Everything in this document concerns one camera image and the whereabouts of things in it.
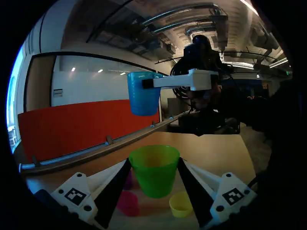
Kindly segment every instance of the green cup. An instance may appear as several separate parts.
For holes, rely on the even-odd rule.
[[[130,153],[129,161],[142,191],[151,198],[170,194],[179,152],[167,145],[144,146]]]

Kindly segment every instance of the yellow cup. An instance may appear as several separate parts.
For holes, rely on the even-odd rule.
[[[170,208],[174,217],[187,217],[193,211],[193,207],[187,192],[178,192],[173,195],[170,198]]]

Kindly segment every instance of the ceiling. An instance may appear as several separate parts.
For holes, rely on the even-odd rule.
[[[62,46],[71,41],[103,43],[127,49],[152,61],[161,61],[181,57],[184,47],[191,43],[191,37],[203,34],[209,38],[214,50],[243,51],[272,57],[258,60],[262,65],[272,64],[285,57],[269,29],[240,0],[132,0],[116,11],[125,2],[127,0],[80,0],[66,25]],[[215,6],[213,8],[200,7],[212,3]],[[187,4],[197,7],[142,25],[146,19]],[[199,20],[204,17],[215,17],[216,20]],[[182,21],[188,23],[156,33],[157,29]],[[206,29],[202,32],[195,30],[195,27]],[[161,48],[160,41],[166,48]],[[224,59],[254,64],[261,57],[225,53]]]

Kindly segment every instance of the blue cup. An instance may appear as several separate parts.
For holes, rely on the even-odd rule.
[[[131,112],[137,116],[156,114],[161,88],[143,89],[142,80],[162,78],[154,72],[131,72],[127,75]]]

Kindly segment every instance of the plastic cup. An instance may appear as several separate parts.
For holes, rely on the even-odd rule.
[[[145,195],[167,196],[173,187],[179,152],[167,145],[144,146],[130,153],[129,161]]]
[[[137,116],[152,116],[157,113],[161,88],[144,89],[142,80],[161,78],[154,72],[131,72],[127,75],[131,112]]]
[[[122,191],[116,207],[129,217],[135,217],[139,214],[138,199],[132,192]]]
[[[170,198],[170,208],[174,217],[183,218],[190,215],[193,207],[186,191],[178,192]]]

